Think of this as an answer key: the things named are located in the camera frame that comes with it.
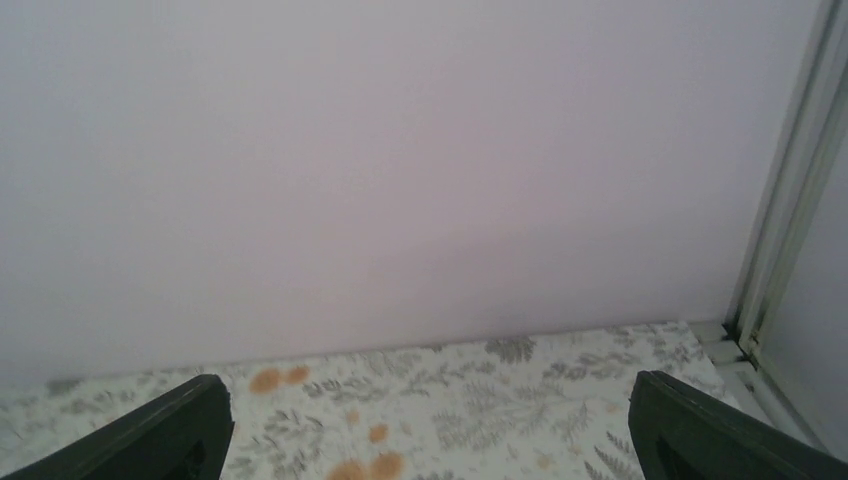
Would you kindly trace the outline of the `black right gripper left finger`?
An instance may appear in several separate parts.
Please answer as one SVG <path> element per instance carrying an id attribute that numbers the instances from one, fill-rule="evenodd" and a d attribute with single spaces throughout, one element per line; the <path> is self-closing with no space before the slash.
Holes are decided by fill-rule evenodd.
<path id="1" fill-rule="evenodd" d="M 221 378 L 198 375 L 8 479 L 219 479 L 234 431 Z"/>

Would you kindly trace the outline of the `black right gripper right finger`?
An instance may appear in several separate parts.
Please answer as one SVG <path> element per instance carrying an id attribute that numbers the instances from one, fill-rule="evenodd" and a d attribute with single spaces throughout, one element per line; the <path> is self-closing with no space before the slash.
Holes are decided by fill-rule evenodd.
<path id="1" fill-rule="evenodd" d="M 847 463 L 662 371 L 640 371 L 628 428 L 647 479 L 845 479 Z"/>

